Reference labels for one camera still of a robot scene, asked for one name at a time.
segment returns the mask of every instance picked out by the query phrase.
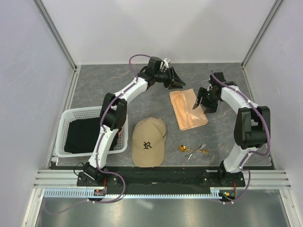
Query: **baseball cap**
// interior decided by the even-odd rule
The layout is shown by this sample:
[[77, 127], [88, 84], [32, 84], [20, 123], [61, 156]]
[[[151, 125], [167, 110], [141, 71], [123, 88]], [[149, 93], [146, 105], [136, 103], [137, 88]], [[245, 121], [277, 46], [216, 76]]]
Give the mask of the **baseball cap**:
[[160, 118], [139, 121], [132, 136], [132, 158], [138, 167], [159, 166], [164, 159], [166, 124]]

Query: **black cloth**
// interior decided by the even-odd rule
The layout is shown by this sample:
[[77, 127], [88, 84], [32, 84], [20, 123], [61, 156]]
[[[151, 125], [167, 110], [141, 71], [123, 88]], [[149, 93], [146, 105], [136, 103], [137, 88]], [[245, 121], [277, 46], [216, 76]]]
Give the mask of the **black cloth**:
[[[92, 153], [100, 133], [100, 118], [75, 120], [70, 123], [64, 151], [72, 154]], [[115, 135], [109, 150], [113, 150], [118, 142]]]

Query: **golden spoon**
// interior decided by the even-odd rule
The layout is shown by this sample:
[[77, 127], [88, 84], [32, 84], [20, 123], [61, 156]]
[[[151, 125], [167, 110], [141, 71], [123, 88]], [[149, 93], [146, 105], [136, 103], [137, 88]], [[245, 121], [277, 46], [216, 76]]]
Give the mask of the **golden spoon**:
[[[185, 145], [179, 145], [178, 146], [178, 149], [182, 152], [187, 152], [189, 150], [194, 150], [194, 149], [189, 149], [187, 148]], [[209, 153], [209, 150], [199, 150], [199, 152], [202, 152], [202, 153], [205, 153], [205, 154], [208, 154]]]

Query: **white basket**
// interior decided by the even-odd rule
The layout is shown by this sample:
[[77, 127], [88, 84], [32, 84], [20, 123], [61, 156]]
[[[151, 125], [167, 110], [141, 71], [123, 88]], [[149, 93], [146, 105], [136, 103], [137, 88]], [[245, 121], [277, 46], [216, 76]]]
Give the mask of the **white basket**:
[[[101, 112], [101, 106], [77, 108], [66, 110], [62, 113], [61, 120], [59, 122], [59, 129], [56, 138], [55, 152], [58, 157], [81, 157], [81, 156], [91, 156], [92, 153], [81, 153], [72, 154], [64, 151], [64, 146], [67, 138], [68, 127], [72, 121], [78, 119], [88, 119], [99, 117]], [[127, 148], [128, 140], [128, 119], [126, 116], [126, 121], [123, 126], [122, 132], [118, 138], [118, 143], [114, 147], [114, 150], [110, 150], [109, 154], [121, 153]]]

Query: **white wall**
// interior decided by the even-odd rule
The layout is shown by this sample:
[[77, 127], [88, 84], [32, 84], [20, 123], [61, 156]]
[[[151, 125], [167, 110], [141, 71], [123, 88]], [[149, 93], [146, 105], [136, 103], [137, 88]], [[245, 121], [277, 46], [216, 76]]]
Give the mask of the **white wall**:
[[0, 220], [21, 226], [72, 70], [32, 0], [0, 7]]
[[[241, 62], [274, 0], [43, 0], [77, 64]], [[146, 59], [135, 60], [146, 63]]]
[[256, 101], [271, 110], [274, 162], [303, 211], [303, 1], [286, 0], [246, 67]]

